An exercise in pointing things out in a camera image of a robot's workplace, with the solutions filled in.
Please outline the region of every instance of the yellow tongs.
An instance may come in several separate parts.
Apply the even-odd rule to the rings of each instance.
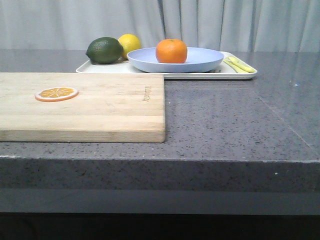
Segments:
[[[239,60],[234,56],[227,56],[223,59],[223,61],[240,74],[254,73],[256,71],[252,67],[240,63]]]

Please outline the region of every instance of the curtain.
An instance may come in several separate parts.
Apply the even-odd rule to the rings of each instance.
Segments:
[[[241,52],[319,52],[320,0],[0,0],[0,48],[86,50],[99,37]]]

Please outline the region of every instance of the gray countertop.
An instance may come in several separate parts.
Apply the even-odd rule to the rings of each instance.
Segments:
[[[165,81],[164,143],[0,142],[0,212],[320,214],[320,53],[233,54],[254,79]],[[86,60],[1,49],[0,72]]]

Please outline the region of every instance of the orange slice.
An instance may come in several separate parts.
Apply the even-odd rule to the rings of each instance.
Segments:
[[[36,93],[35,99],[42,102],[58,102],[72,99],[77,96],[79,91],[73,87],[52,87]]]

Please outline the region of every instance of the blue plate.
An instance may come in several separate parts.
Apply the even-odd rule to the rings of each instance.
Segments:
[[[185,63],[160,63],[156,48],[141,48],[127,54],[129,62],[147,73],[205,73],[219,66],[224,55],[219,51],[200,47],[188,47]]]

